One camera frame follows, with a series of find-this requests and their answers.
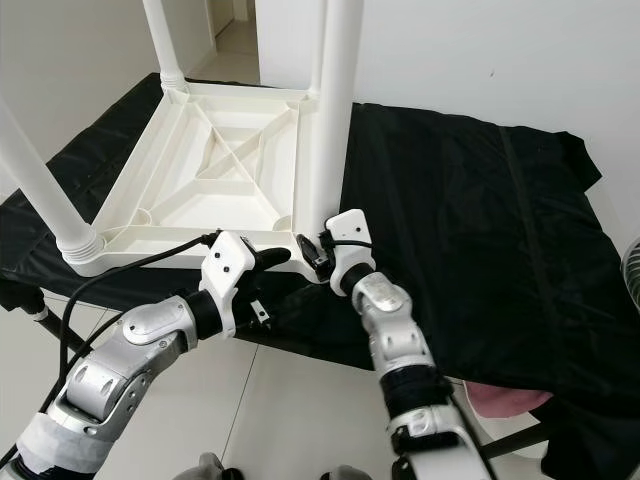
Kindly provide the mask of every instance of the white wall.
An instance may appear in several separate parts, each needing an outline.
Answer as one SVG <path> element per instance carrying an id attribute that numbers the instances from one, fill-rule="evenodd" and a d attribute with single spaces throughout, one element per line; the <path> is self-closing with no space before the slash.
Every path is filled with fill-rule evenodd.
<path id="1" fill-rule="evenodd" d="M 165 0 L 185 71 L 211 48 L 204 0 Z M 142 0 L 0 0 L 0 85 L 49 160 L 158 64 Z M 15 184 L 0 171 L 0 194 Z"/>
<path id="2" fill-rule="evenodd" d="M 257 0 L 265 85 L 308 85 L 314 5 Z M 621 249 L 640 233 L 638 18 L 637 0 L 365 0 L 356 100 L 584 138 Z"/>

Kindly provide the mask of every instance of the floor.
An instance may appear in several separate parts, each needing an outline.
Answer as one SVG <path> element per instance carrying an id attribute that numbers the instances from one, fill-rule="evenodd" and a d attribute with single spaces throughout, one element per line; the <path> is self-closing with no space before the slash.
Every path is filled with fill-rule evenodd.
<path id="1" fill-rule="evenodd" d="M 66 299 L 46 296 L 60 315 Z M 81 304 L 72 326 L 88 336 L 115 313 Z M 21 311 L 0 308 L 2 448 L 37 410 L 55 379 L 56 360 L 53 336 Z M 456 389 L 460 394 L 462 387 Z M 315 480 L 339 464 L 384 480 L 394 460 L 386 422 L 372 372 L 214 338 L 156 380 L 96 478 L 169 479 L 212 451 L 247 480 Z M 493 463 L 503 480 L 546 478 L 536 462 L 515 455 Z"/>
<path id="2" fill-rule="evenodd" d="M 216 37 L 217 54 L 189 72 L 190 78 L 260 84 L 255 18 L 233 21 Z"/>

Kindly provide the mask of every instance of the pink object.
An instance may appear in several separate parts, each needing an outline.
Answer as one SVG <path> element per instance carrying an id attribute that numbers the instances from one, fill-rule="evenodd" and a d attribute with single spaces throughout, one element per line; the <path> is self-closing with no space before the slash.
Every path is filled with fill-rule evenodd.
<path id="1" fill-rule="evenodd" d="M 465 382 L 469 403 L 485 418 L 509 418 L 538 408 L 553 394 L 539 390 L 518 390 Z"/>

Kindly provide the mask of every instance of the white tube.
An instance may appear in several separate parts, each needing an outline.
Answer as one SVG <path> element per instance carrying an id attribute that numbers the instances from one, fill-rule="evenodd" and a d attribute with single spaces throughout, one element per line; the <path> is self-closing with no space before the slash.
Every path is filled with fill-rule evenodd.
<path id="1" fill-rule="evenodd" d="M 67 263 L 89 262 L 102 251 L 103 239 L 76 211 L 1 95 L 0 162 L 55 235 Z"/>
<path id="2" fill-rule="evenodd" d="M 325 26 L 327 20 L 327 0 L 316 0 L 318 2 L 317 20 L 318 31 L 316 32 L 316 43 L 313 52 L 313 64 L 311 65 L 311 82 L 309 92 L 318 94 L 320 92 L 320 80 L 322 76 L 322 52 L 324 51 Z"/>
<path id="3" fill-rule="evenodd" d="M 160 64 L 162 88 L 186 91 L 187 83 L 184 80 L 182 70 L 180 70 L 180 65 L 178 65 L 162 0 L 143 0 L 143 4 L 151 38 L 153 38 L 153 46 Z"/>
<path id="4" fill-rule="evenodd" d="M 305 182 L 308 194 L 295 218 L 296 231 L 311 238 L 340 207 L 362 12 L 363 0 L 327 0 L 320 98 Z"/>

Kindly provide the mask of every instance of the black cloth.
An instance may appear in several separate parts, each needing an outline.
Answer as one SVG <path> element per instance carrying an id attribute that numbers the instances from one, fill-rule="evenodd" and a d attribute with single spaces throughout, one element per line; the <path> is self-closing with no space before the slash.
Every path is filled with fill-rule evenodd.
<path id="1" fill-rule="evenodd" d="M 49 162 L 85 220 L 161 97 L 157 74 L 148 76 Z M 568 133 L 355 105 L 341 208 L 365 211 L 378 265 L 412 294 L 445 373 L 553 392 L 572 426 L 552 440 L 546 471 L 587 455 L 592 478 L 613 479 L 640 459 L 640 323 L 619 257 L 583 194 L 599 176 Z M 20 193 L 0 207 L 0 275 L 65 295 L 84 281 Z M 192 290 L 199 278 L 139 269 L 84 299 L 125 310 Z M 346 300 L 293 274 L 266 273 L 257 284 L 275 324 L 241 338 L 371 368 Z M 567 448 L 567 438 L 579 446 Z"/>

